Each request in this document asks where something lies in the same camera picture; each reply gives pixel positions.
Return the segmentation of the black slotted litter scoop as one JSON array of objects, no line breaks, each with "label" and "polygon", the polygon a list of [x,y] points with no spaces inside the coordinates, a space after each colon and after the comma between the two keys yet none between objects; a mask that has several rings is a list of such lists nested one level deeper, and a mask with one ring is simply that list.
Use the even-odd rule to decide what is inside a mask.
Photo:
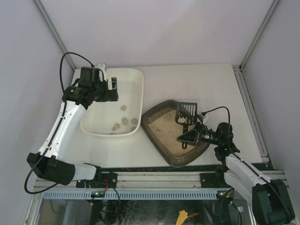
[{"label": "black slotted litter scoop", "polygon": [[[178,123],[178,118],[185,118],[184,123]],[[178,102],[176,106],[175,122],[181,126],[188,127],[197,123],[197,103]],[[181,143],[182,149],[186,149],[188,144]]]}]

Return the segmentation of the dark translucent litter box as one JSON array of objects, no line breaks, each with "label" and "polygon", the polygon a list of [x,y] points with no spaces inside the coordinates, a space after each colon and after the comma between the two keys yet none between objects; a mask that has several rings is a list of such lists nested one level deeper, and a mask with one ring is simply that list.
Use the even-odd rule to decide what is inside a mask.
[{"label": "dark translucent litter box", "polygon": [[142,115],[141,127],[159,154],[171,167],[183,167],[198,157],[209,144],[200,142],[196,146],[188,145],[184,150],[176,138],[182,135],[183,126],[175,122],[178,101],[167,100],[149,109]]}]

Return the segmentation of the white plastic bin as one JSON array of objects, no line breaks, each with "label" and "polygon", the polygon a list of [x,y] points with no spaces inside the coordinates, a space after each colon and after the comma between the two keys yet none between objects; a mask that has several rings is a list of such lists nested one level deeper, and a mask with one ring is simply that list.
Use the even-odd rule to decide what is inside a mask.
[{"label": "white plastic bin", "polygon": [[[141,122],[143,107],[144,77],[141,71],[133,68],[108,68],[107,78],[117,78],[119,100],[116,102],[94,102],[88,108],[80,121],[81,130],[93,136],[109,137],[126,136],[134,134]],[[126,117],[127,125],[123,125],[121,119]],[[131,120],[138,119],[137,124]],[[120,128],[112,131],[114,124],[120,124]]]}]

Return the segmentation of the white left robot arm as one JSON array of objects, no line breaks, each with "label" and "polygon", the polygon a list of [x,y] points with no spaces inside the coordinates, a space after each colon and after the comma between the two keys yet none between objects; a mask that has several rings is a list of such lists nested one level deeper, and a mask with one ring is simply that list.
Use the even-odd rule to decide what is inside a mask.
[{"label": "white left robot arm", "polygon": [[106,65],[82,67],[80,76],[64,90],[59,115],[49,136],[27,162],[30,172],[47,181],[68,185],[74,180],[93,180],[98,167],[67,162],[67,148],[75,128],[93,102],[118,101],[117,79],[106,78]]}]

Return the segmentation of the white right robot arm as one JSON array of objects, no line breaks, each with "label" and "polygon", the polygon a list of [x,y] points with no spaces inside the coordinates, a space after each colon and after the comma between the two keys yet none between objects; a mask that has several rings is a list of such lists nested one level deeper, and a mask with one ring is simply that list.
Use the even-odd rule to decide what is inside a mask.
[{"label": "white right robot arm", "polygon": [[285,183],[265,175],[242,156],[233,143],[231,124],[222,122],[213,131],[198,122],[193,129],[177,137],[177,141],[192,146],[200,142],[215,145],[215,156],[225,168],[225,183],[251,205],[258,224],[287,225],[295,219]]}]

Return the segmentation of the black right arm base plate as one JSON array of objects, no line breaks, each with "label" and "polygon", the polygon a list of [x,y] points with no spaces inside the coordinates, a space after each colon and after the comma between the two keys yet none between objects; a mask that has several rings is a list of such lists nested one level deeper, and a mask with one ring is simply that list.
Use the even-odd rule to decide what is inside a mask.
[{"label": "black right arm base plate", "polygon": [[217,178],[215,173],[201,173],[200,182],[202,188],[230,188],[224,180]]}]

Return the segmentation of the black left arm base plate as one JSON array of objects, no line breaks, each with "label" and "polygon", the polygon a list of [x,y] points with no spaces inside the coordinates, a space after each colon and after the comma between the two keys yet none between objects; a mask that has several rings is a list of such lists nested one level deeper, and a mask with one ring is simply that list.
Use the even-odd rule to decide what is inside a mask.
[{"label": "black left arm base plate", "polygon": [[76,182],[77,188],[116,188],[118,175],[114,172],[97,174],[92,180],[80,180]]}]

